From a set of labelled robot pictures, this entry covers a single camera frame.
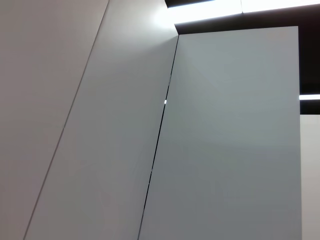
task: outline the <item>white wall panel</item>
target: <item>white wall panel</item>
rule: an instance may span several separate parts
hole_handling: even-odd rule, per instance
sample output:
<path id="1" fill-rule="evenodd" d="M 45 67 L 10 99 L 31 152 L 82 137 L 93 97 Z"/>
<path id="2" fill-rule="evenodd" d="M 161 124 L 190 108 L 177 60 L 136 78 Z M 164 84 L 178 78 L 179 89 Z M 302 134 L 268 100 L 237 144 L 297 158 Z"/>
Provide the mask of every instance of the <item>white wall panel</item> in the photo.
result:
<path id="1" fill-rule="evenodd" d="M 298 28 L 181 35 L 140 240 L 301 240 Z"/>
<path id="2" fill-rule="evenodd" d="M 178 34 L 164 0 L 111 0 L 27 240 L 136 240 Z"/>
<path id="3" fill-rule="evenodd" d="M 302 239 L 320 239 L 320 115 L 301 115 Z"/>
<path id="4" fill-rule="evenodd" d="M 0 239 L 21 240 L 107 0 L 0 1 Z"/>

